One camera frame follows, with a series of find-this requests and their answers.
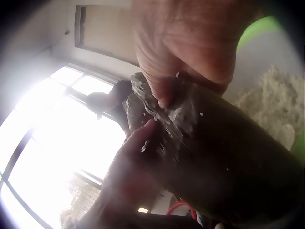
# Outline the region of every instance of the person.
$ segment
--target person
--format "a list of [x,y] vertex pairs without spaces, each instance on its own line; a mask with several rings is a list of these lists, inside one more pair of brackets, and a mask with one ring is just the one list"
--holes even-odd
[[[139,65],[161,108],[174,100],[172,81],[180,71],[187,72],[186,80],[220,96],[224,93],[232,80],[237,43],[256,10],[252,1],[241,0],[133,0]],[[103,100],[113,101],[114,94],[103,96]],[[113,104],[119,104],[115,101],[105,107],[113,109]],[[155,128],[156,122],[149,120],[122,145],[100,197],[76,228],[150,228],[149,224],[141,227],[145,217],[134,217],[141,200],[156,195],[161,188],[139,161],[141,148]],[[170,216],[166,217],[155,219],[151,228],[198,228],[194,222],[167,224]]]

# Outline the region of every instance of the red cable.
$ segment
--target red cable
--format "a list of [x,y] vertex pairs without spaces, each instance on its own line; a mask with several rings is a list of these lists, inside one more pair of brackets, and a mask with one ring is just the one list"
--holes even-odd
[[177,207],[180,207],[180,206],[183,206],[183,205],[189,207],[189,209],[191,210],[191,214],[192,214],[193,219],[197,221],[197,214],[196,214],[195,209],[193,209],[190,205],[188,205],[187,203],[185,203],[182,200],[176,202],[173,206],[171,206],[170,209],[167,211],[167,213],[165,215],[170,215]]

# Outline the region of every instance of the green object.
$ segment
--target green object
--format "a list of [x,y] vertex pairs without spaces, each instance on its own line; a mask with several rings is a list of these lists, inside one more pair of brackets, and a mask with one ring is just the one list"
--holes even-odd
[[298,161],[303,166],[304,166],[304,152],[305,152],[304,138],[305,138],[305,135],[304,135],[304,130],[303,130],[303,132],[297,138],[297,140],[295,141],[295,143],[293,144],[292,149],[291,149],[291,153],[296,156]]
[[263,17],[256,22],[252,23],[251,25],[246,28],[244,33],[242,34],[238,45],[237,50],[240,50],[248,41],[250,41],[253,37],[257,36],[258,34],[267,32],[267,31],[280,31],[283,30],[282,26],[279,22],[271,16]]

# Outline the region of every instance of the bright window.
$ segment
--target bright window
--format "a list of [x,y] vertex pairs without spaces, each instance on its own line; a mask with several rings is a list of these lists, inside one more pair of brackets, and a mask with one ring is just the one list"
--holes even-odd
[[[92,174],[95,178],[90,180],[100,186],[125,139],[124,131],[116,122],[104,116],[97,120],[79,101],[92,92],[109,93],[112,87],[85,72],[63,67],[35,85],[0,127],[1,173],[21,139],[29,129],[33,130],[14,167],[10,168],[6,182],[52,228],[62,228],[63,218],[82,216],[98,196],[98,189],[88,186],[88,182],[78,181],[80,186],[86,187],[86,198],[94,197],[90,197],[89,202],[75,199],[74,189],[82,189],[75,184],[73,188],[67,185],[72,177],[75,180],[75,172],[86,171],[81,174],[84,179]],[[80,98],[75,100],[69,96],[67,89],[80,92]],[[21,228],[41,228],[5,184],[1,199],[7,213]],[[86,207],[80,208],[79,213],[71,213],[73,203]]]

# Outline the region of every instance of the white wall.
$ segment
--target white wall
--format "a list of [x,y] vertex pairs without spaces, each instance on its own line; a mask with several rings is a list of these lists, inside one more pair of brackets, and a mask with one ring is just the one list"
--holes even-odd
[[6,44],[0,67],[0,124],[33,85],[66,61],[51,56],[50,4],[33,12]]
[[77,5],[111,5],[131,7],[130,0],[54,0],[50,13],[50,29],[53,47],[52,56],[66,59],[69,62],[91,68],[103,73],[103,71],[116,78],[129,79],[140,68],[132,64],[117,60],[92,51],[75,48],[74,46],[74,19]]

